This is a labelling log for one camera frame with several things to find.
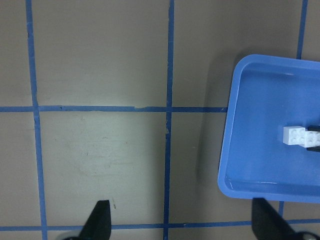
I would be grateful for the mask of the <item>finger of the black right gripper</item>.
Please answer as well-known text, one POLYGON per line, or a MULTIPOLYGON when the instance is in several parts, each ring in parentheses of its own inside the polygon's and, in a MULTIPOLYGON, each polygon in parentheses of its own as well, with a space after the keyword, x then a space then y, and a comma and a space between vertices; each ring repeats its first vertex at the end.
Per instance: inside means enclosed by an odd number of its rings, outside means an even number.
POLYGON ((310 125, 307 127, 308 131, 320 131, 320 126, 319 125, 310 125))
POLYGON ((319 146, 308 147, 308 148, 306 148, 306 150, 311 151, 311 152, 320 152, 320 147, 319 146))

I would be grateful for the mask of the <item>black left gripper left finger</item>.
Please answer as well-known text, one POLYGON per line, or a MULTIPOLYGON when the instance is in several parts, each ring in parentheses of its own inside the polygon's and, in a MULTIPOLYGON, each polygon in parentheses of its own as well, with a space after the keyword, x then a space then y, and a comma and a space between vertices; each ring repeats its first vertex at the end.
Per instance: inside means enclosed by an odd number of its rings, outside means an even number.
POLYGON ((109 200, 99 200, 94 206, 79 238, 81 240, 109 240, 112 232, 109 200))

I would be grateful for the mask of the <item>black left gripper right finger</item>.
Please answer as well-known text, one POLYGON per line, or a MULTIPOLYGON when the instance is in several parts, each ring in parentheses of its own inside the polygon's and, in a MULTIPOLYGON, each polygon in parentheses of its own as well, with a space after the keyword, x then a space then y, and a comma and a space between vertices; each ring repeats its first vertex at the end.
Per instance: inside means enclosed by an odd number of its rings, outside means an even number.
POLYGON ((264 198, 252 199, 251 228, 258 240, 300 239, 300 234, 264 198))

